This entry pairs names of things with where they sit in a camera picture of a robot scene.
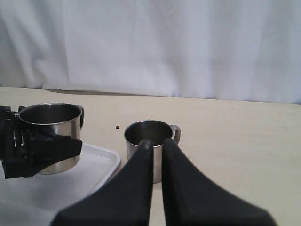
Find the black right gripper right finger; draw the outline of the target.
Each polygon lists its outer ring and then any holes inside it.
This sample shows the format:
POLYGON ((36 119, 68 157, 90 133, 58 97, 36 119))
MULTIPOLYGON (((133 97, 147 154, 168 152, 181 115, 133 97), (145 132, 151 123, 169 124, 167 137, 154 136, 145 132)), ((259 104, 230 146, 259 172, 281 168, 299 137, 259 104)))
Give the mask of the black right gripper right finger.
POLYGON ((167 226, 275 226, 264 209, 218 186, 166 139, 162 150, 162 194, 167 226))

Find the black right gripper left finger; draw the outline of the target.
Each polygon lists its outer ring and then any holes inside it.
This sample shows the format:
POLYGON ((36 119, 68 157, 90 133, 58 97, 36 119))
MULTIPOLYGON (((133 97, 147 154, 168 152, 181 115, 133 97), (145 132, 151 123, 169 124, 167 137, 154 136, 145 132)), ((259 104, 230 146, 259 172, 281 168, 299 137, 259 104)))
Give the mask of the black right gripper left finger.
POLYGON ((153 144, 138 149, 107 184, 85 199, 59 211, 54 226, 147 226, 153 189, 153 144))

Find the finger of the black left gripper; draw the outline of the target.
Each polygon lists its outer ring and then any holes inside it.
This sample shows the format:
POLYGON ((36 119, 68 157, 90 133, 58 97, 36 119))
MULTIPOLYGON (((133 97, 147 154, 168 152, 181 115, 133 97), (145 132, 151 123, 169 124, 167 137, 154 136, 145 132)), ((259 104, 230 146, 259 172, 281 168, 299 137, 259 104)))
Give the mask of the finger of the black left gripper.
POLYGON ((81 154, 82 140, 66 135, 29 132, 29 154, 33 161, 65 160, 81 154))
POLYGON ((36 174, 51 175, 70 170, 78 163, 78 157, 67 159, 10 159, 2 160, 5 179, 30 178, 36 174))

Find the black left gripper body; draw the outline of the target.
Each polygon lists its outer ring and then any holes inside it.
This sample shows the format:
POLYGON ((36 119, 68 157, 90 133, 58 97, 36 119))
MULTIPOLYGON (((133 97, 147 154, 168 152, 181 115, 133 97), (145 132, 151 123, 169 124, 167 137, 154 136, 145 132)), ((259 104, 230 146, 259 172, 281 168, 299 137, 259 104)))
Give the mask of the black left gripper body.
POLYGON ((0 160, 27 161, 23 126, 18 117, 19 112, 10 106, 0 107, 0 160))

